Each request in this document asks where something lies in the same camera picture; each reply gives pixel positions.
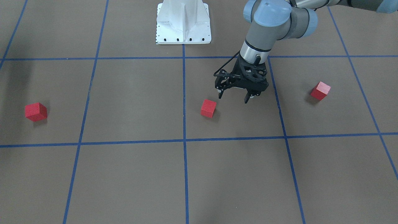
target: white robot link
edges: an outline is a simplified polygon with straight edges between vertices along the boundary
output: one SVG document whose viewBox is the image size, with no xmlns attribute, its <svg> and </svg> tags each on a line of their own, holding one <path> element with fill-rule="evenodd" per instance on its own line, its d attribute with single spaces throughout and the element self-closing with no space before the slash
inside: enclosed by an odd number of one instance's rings
<svg viewBox="0 0 398 224">
<path fill-rule="evenodd" d="M 318 24 L 315 10 L 334 5 L 378 13 L 398 10 L 398 0 L 249 0 L 243 16 L 251 25 L 243 46 L 214 73 L 219 99 L 226 89 L 232 87 L 247 90 L 245 103 L 250 98 L 259 96 L 269 85 L 265 78 L 265 62 L 274 43 L 277 40 L 311 35 Z M 223 67 L 236 56 L 232 72 L 228 73 Z"/>
</svg>

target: grid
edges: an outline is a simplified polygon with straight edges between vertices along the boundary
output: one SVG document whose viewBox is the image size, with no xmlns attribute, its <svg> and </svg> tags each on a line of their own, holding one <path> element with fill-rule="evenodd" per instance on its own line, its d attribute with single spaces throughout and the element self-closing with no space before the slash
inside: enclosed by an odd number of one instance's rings
<svg viewBox="0 0 398 224">
<path fill-rule="evenodd" d="M 97 51 L 96 51 L 96 55 L 95 57 L 70 57 L 70 58 L 7 58 L 7 53 L 10 49 L 11 43 L 13 41 L 13 38 L 15 36 L 15 33 L 18 29 L 19 23 L 23 17 L 26 5 L 27 5 L 28 0 L 25 0 L 23 8 L 21 10 L 21 14 L 18 18 L 18 21 L 15 25 L 15 29 L 12 33 L 12 36 L 10 38 L 10 41 L 8 42 L 7 48 L 5 50 L 5 53 L 0 61 L 0 69 L 3 66 L 3 63 L 5 61 L 53 61 L 53 60 L 94 60 L 94 66 L 92 69 L 92 75 L 91 75 L 91 79 L 90 79 L 90 86 L 88 89 L 88 93 L 87 93 L 87 99 L 86 99 L 86 105 L 85 105 L 85 109 L 84 109 L 84 116 L 82 119 L 82 124 L 81 124 L 81 131 L 80 131 L 80 135 L 79 135 L 79 141 L 78 142 L 69 142 L 69 143 L 41 143 L 41 144 L 14 144 L 14 145 L 0 145 L 0 148 L 14 148 L 14 147 L 47 147 L 47 146 L 77 146 L 76 149 L 76 156 L 75 156 L 75 161 L 74 161 L 74 166 L 73 166 L 73 172 L 72 172 L 72 177 L 71 177 L 71 181 L 70 181 L 70 187 L 69 187 L 69 193 L 68 193 L 68 198 L 67 198 L 67 202 L 66 202 L 66 206 L 65 206 L 65 213 L 64 213 L 64 220 L 63 223 L 66 224 L 66 220 L 68 217 L 68 209 L 69 209 L 69 204 L 70 204 L 70 199 L 72 196 L 72 190 L 73 190 L 73 185 L 74 185 L 74 177 L 76 174 L 76 167 L 78 164 L 78 158 L 79 158 L 79 152 L 80 152 L 80 147 L 82 145 L 112 145 L 112 144 L 139 144 L 139 143 L 164 143 L 164 142 L 183 142 L 183 152 L 184 152 L 184 174 L 185 174 L 185 217 L 186 217 L 186 223 L 189 223 L 189 195 L 188 195 L 188 164 L 187 164 L 187 142 L 192 142 L 192 141 L 230 141 L 230 140 L 267 140 L 267 139 L 284 139 L 285 140 L 285 145 L 286 145 L 286 150 L 287 150 L 287 154 L 289 156 L 289 162 L 290 162 L 290 166 L 291 166 L 291 173 L 292 173 L 292 178 L 294 181 L 294 185 L 295 185 L 295 190 L 296 190 L 296 195 L 297 195 L 297 200 L 298 200 L 298 204 L 299 204 L 299 208 L 300 208 L 300 213 L 301 213 L 301 218 L 302 218 L 302 222 L 305 224 L 305 215 L 304 215 L 304 211 L 302 208 L 302 203 L 301 203 L 301 198 L 300 198 L 300 192 L 299 192 L 299 186 L 297 184 L 297 180 L 296 180 L 296 175 L 295 175 L 295 169 L 294 169 L 294 165 L 293 165 L 293 161 L 292 161 L 292 157 L 291 157 L 291 153 L 290 153 L 290 148 L 289 148 L 289 139 L 295 139 L 295 138 L 334 138 L 334 137 L 351 137 L 351 136 L 379 136 L 380 141 L 382 142 L 382 145 L 384 147 L 384 150 L 386 152 L 386 155 L 391 163 L 391 167 L 393 172 L 395 173 L 396 178 L 398 179 L 398 173 L 396 170 L 396 167 L 391 159 L 391 156 L 389 154 L 388 148 L 384 142 L 383 136 L 396 136 L 398 135 L 398 132 L 381 132 L 378 124 L 376 122 L 376 119 L 373 115 L 372 109 L 369 105 L 369 102 L 367 100 L 366 94 L 362 88 L 361 82 L 358 78 L 357 72 L 355 70 L 355 67 L 352 63 L 351 58 L 358 58 L 358 57 L 398 57 L 398 55 L 350 55 L 348 53 L 348 50 L 346 48 L 346 45 L 344 43 L 344 40 L 340 34 L 339 28 L 335 22 L 335 19 L 333 17 L 333 14 L 331 12 L 331 10 L 328 8 L 329 14 L 332 18 L 332 21 L 334 23 L 334 26 L 336 28 L 336 32 L 338 33 L 341 43 L 344 47 L 345 53 L 346 55 L 297 55 L 297 56 L 293 56 L 293 55 L 282 55 L 282 56 L 269 56 L 268 57 L 268 66 L 269 66 L 269 72 L 271 75 L 271 79 L 273 81 L 273 87 L 275 90 L 275 98 L 277 101 L 277 106 L 279 109 L 279 117 L 280 117 L 280 121 L 281 121 L 281 126 L 282 126 L 282 130 L 283 130 L 283 136 L 263 136 L 263 137 L 242 137 L 242 138 L 187 138 L 186 137 L 186 101 L 185 101 L 185 60 L 186 59 L 227 59 L 230 58 L 230 56 L 210 56 L 210 57 L 187 57 L 185 55 L 185 45 L 182 45 L 182 57 L 98 57 L 99 55 L 99 51 L 100 51 L 100 47 L 101 47 L 101 38 L 102 38 L 102 33 L 103 33 L 103 29 L 104 29 L 104 25 L 106 22 L 106 15 L 107 15 L 107 9 L 108 9 L 108 4 L 109 4 L 109 0 L 106 1 L 106 5 L 105 5 L 105 10 L 104 10 L 104 14 L 103 14 L 103 20 L 102 20 L 102 26 L 101 26 L 101 31 L 100 31 L 100 36 L 98 39 L 98 45 L 97 45 Z M 376 133 L 354 133 L 354 134 L 329 134 L 329 135 L 301 135 L 301 136 L 288 136 L 286 134 L 286 129 L 285 129 L 285 124 L 283 121 L 283 113 L 281 110 L 281 106 L 279 103 L 279 98 L 278 98 L 278 93 L 277 93 L 277 84 L 275 83 L 274 80 L 274 76 L 273 76 L 273 70 L 272 70 L 272 65 L 271 65 L 271 59 L 272 58 L 329 58 L 329 57 L 340 57 L 340 58 L 347 58 L 349 60 L 349 63 L 351 65 L 352 71 L 355 75 L 356 81 L 358 83 L 358 86 L 361 90 L 362 96 L 366 102 L 367 108 L 369 110 L 369 113 L 372 117 L 373 123 L 375 125 L 375 128 L 377 130 Z M 89 102 L 90 102 L 90 90 L 92 87 L 92 83 L 93 83 L 93 79 L 95 76 L 95 72 L 96 72 L 96 65 L 97 65 L 97 61 L 98 60 L 115 60 L 115 59 L 119 59 L 119 60 L 134 60 L 134 59 L 181 59 L 182 60 L 182 69 L 183 69 L 183 138 L 182 139 L 171 139 L 171 140 L 140 140 L 140 141 L 100 141 L 100 142 L 82 142 L 82 137 L 83 137 L 83 133 L 84 133 L 84 126 L 85 126 L 85 122 L 86 122 L 86 116 L 87 116 L 87 110 L 89 107 Z"/>
</svg>

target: cube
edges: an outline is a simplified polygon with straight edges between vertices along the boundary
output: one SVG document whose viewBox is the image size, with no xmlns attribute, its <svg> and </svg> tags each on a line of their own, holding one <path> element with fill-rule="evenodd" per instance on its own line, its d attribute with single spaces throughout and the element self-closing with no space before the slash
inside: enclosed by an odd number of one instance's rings
<svg viewBox="0 0 398 224">
<path fill-rule="evenodd" d="M 206 99 L 202 104 L 200 114 L 205 117 L 212 118 L 214 110 L 216 109 L 216 105 L 216 102 Z"/>
<path fill-rule="evenodd" d="M 330 90 L 330 86 L 326 85 L 323 82 L 319 82 L 318 85 L 316 85 L 311 92 L 311 96 L 317 98 L 318 100 L 322 100 L 325 98 Z"/>
<path fill-rule="evenodd" d="M 41 103 L 34 103 L 25 106 L 25 117 L 35 122 L 47 118 L 47 108 Z"/>
</svg>

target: red cube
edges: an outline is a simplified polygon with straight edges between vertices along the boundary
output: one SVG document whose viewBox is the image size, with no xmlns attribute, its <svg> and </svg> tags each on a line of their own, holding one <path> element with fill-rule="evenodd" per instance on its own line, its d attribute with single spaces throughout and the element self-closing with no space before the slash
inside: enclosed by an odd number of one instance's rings
<svg viewBox="0 0 398 224">
<path fill-rule="evenodd" d="M 311 96 L 317 98 L 318 100 L 322 100 L 325 98 L 330 90 L 330 86 L 326 85 L 323 82 L 319 82 L 318 85 L 316 85 L 311 92 Z"/>
<path fill-rule="evenodd" d="M 216 102 L 206 99 L 202 104 L 200 114 L 208 118 L 212 118 L 214 110 L 216 109 L 216 105 Z"/>
<path fill-rule="evenodd" d="M 47 118 L 47 108 L 41 103 L 25 106 L 25 117 L 31 121 L 40 121 Z"/>
</svg>

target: gray floor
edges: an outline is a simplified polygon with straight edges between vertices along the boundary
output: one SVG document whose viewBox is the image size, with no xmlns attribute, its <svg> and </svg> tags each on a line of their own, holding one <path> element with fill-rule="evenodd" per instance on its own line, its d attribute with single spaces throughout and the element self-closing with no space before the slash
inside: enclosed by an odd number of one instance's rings
<svg viewBox="0 0 398 224">
<path fill-rule="evenodd" d="M 158 3 L 0 2 L 1 224 L 398 223 L 398 13 L 317 10 L 244 104 L 212 74 L 246 1 L 206 0 L 212 43 L 186 46 L 154 44 Z"/>
</svg>

